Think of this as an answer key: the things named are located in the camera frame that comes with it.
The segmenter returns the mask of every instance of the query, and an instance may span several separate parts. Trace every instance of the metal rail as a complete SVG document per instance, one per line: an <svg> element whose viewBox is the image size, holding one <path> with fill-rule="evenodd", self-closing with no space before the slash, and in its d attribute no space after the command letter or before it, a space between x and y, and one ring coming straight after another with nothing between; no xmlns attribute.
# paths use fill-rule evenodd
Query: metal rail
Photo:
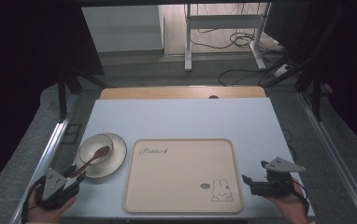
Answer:
<svg viewBox="0 0 357 224"><path fill-rule="evenodd" d="M297 93L300 99L302 106L304 107L310 122L312 123L317 135L321 139L321 142L326 149L327 154L330 157L331 162L333 163L336 171L338 172L341 180L347 189L350 197L353 200L354 205L357 208L357 182L353 178L353 175L350 172L350 169L342 159L336 145L334 144L333 140L331 139L329 133L324 128L324 125L321 121L314 116L311 109L311 103L309 99L304 96L304 93Z"/></svg>
<svg viewBox="0 0 357 224"><path fill-rule="evenodd" d="M26 188L26 191L21 196L21 201L19 202L18 207L16 208L16 211L9 222L10 224L21 223L21 206L23 205L24 200L26 198L27 189L29 189L33 185L33 183L38 180L38 178L45 174L47 172L47 169L50 167L54 154L56 153L56 149L59 146L60 141L62 140L64 131L71 118L73 108L77 102L77 99L77 95L70 96L67 103L67 117L65 120L63 120L63 122L56 124L56 127L53 130L50 140L47 143L47 146L45 147L44 153L42 154L41 159L39 160L38 166L36 167L33 176L31 177L30 182Z"/></svg>

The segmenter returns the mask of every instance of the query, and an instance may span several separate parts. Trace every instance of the wooden spoon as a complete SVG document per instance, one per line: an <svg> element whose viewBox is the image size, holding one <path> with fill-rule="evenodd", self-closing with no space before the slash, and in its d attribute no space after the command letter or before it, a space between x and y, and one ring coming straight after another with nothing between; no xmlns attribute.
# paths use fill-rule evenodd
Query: wooden spoon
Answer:
<svg viewBox="0 0 357 224"><path fill-rule="evenodd" d="M89 164L91 164L92 161L99 159L100 157L104 157L108 154L109 152L109 146L105 146L105 147L100 147L99 149L97 149L96 152L94 152L93 157L88 160L85 164L83 164L81 166L81 168L77 169L76 172L74 172L72 175L70 175L70 178L74 178L77 175L79 175L80 173L82 173L83 170L85 170L86 167L88 167Z"/></svg>

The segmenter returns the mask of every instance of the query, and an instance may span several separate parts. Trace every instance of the white table surface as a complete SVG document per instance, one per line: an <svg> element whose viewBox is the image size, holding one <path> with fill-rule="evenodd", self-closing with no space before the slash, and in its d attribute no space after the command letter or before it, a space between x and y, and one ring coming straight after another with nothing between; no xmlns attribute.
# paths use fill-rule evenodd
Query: white table surface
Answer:
<svg viewBox="0 0 357 224"><path fill-rule="evenodd" d="M244 206L229 214L133 214L122 205L132 148L138 139L226 138L235 149L238 175L266 181L261 161L281 157L293 161L269 98L185 100L98 100L81 144L99 133L115 133L128 154L121 168L100 179L86 178L65 217L147 218L261 218L281 217L266 199L251 195L242 183ZM298 173L292 176L301 179ZM309 216L314 216L312 208Z"/></svg>

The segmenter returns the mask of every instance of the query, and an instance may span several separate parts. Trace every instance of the tray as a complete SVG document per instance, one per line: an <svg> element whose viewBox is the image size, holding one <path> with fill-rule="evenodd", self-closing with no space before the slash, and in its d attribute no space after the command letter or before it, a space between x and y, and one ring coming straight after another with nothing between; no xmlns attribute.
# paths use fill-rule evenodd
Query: tray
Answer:
<svg viewBox="0 0 357 224"><path fill-rule="evenodd" d="M227 213L243 207L227 139L144 139L132 152L123 202L128 212Z"/></svg>

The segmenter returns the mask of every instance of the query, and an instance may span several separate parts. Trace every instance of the black cable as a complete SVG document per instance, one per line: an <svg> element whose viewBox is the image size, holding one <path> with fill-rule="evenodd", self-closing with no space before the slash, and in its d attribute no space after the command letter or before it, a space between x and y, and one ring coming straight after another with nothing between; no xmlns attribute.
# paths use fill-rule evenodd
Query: black cable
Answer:
<svg viewBox="0 0 357 224"><path fill-rule="evenodd" d="M239 6L239 3L235 4L235 7L232 9L232 11L230 12L230 14L232 14L232 12L235 10L235 8L237 8Z"/></svg>
<svg viewBox="0 0 357 224"><path fill-rule="evenodd" d="M205 47L212 48L212 49L226 49L226 48L229 48L229 47L231 47L231 46L234 45L234 43L231 43L231 44L229 44L229 45L227 45L227 46L224 46L224 47L215 47L215 46L211 46L211 45L207 45L207 44L196 43L196 42L193 42L192 40L191 40L191 42L192 42L193 44L195 44L195 45L205 46Z"/></svg>
<svg viewBox="0 0 357 224"><path fill-rule="evenodd" d="M268 70L265 71L265 73L263 74L263 76L260 78L260 80L258 81L257 85L258 86L263 86L261 84L261 82L263 81L263 79L268 75L268 73L278 67L281 67L282 65L284 65L286 62L288 61L288 58L286 56L281 57L274 65L272 65Z"/></svg>
<svg viewBox="0 0 357 224"><path fill-rule="evenodd" d="M298 193L296 190L293 190L292 194L297 197L301 203L304 205L304 210L305 214L307 215L307 212L309 211L309 202L307 199L305 199L300 193Z"/></svg>
<svg viewBox="0 0 357 224"><path fill-rule="evenodd" d="M254 39L254 36L248 35L248 34L242 33L242 32L235 32L235 33L231 34L229 38L231 40L231 43L234 43L236 46L243 48L243 47L245 47L245 46L250 44L250 41ZM247 40L247 42L245 44L237 43L237 40L239 40L239 39L246 40L246 38L248 40Z"/></svg>
<svg viewBox="0 0 357 224"><path fill-rule="evenodd" d="M198 29L198 33L205 34L205 33L209 33L209 32L216 31L216 30L219 30L219 29L211 29L211 30L206 30L206 31L201 31L200 29Z"/></svg>
<svg viewBox="0 0 357 224"><path fill-rule="evenodd" d="M29 204L29 199L31 194L33 193L34 189L36 188L36 186L38 184L41 184L45 182L45 176L41 176L34 184L31 188L29 188L28 192L27 192L27 196L26 199L24 200L22 206L21 206L21 223L26 223L27 222L27 212L31 209L33 209L34 207L29 208L28 204Z"/></svg>
<svg viewBox="0 0 357 224"><path fill-rule="evenodd" d="M248 9L246 10L246 14L249 14L250 4L248 3Z"/></svg>
<svg viewBox="0 0 357 224"><path fill-rule="evenodd" d="M240 11L240 15L243 14L244 8L245 8L245 4L243 3L243 5L242 5L242 10ZM239 15L239 4L237 4L236 14ZM233 34L233 35L236 35L236 34L241 33L241 34L244 34L244 35L248 35L248 34L246 34L245 29L243 29L244 32L238 32L238 30L239 30L239 29L237 29L237 28L236 28L236 29L233 29L232 34Z"/></svg>
<svg viewBox="0 0 357 224"><path fill-rule="evenodd" d="M230 73L230 72L252 72L252 73L256 73L256 74L250 74L250 76L252 76L252 75L259 75L259 74L261 73L260 70L258 70L258 71L255 71L255 70L246 70L246 69L231 69L231 70L227 70L227 71L225 71L225 72L223 72L223 73L221 73L221 74L219 75L219 82L220 82L220 84L222 84L224 87L226 87L227 85L224 84L224 83L221 81L221 78L222 78L222 76L224 76L225 74Z"/></svg>
<svg viewBox="0 0 357 224"><path fill-rule="evenodd" d="M206 4L205 4L205 12L208 14L207 8L206 8Z"/></svg>
<svg viewBox="0 0 357 224"><path fill-rule="evenodd" d="M255 74L250 74L250 75L248 75L248 76L243 76L242 78L240 78L240 79L234 81L234 82L231 84L231 86L233 87L237 82L243 80L243 79L246 78L246 77L257 76L257 75L260 75L260 74L261 74L261 73L255 73Z"/></svg>
<svg viewBox="0 0 357 224"><path fill-rule="evenodd" d="M292 139L293 139L292 133L290 133L290 131L287 130L287 129L281 129L281 130L289 134L289 137L290 137L290 138L289 138L289 140L286 140L287 144L289 144L289 143L292 141Z"/></svg>
<svg viewBox="0 0 357 224"><path fill-rule="evenodd" d="M184 19L185 19L185 24L187 24L187 11L185 10L185 4L184 6Z"/></svg>
<svg viewBox="0 0 357 224"><path fill-rule="evenodd" d="M297 152L294 150L293 147L287 145L287 147L289 148L289 150L292 152L292 157L293 157L293 160L296 161L297 160Z"/></svg>
<svg viewBox="0 0 357 224"><path fill-rule="evenodd" d="M305 189L305 187L302 186L300 183L298 183L298 181L293 180L293 182L294 182L295 184L299 185L299 186L301 187L301 189L304 190L305 195L306 195L304 198L305 198L305 200L307 200L307 190Z"/></svg>
<svg viewBox="0 0 357 224"><path fill-rule="evenodd" d="M27 211L30 211L30 210L32 210L34 208L37 208L37 207L38 207L38 205L34 205L33 207L28 208Z"/></svg>
<svg viewBox="0 0 357 224"><path fill-rule="evenodd" d="M260 52L283 52L284 50L277 50L277 49L269 49L267 48L264 43L260 40L260 45L258 46L258 50Z"/></svg>
<svg viewBox="0 0 357 224"><path fill-rule="evenodd" d="M257 13L256 13L256 14L258 14L258 12L259 12L259 10L260 10L260 4L261 4L261 3L258 3Z"/></svg>
<svg viewBox="0 0 357 224"><path fill-rule="evenodd" d="M278 61L271 61L269 59L267 59L265 56L266 55L271 55L271 54L278 54L278 55L283 55L284 56L284 53L283 52L265 52L263 53L261 56L263 57L263 60L264 61L267 61L269 63L277 63Z"/></svg>

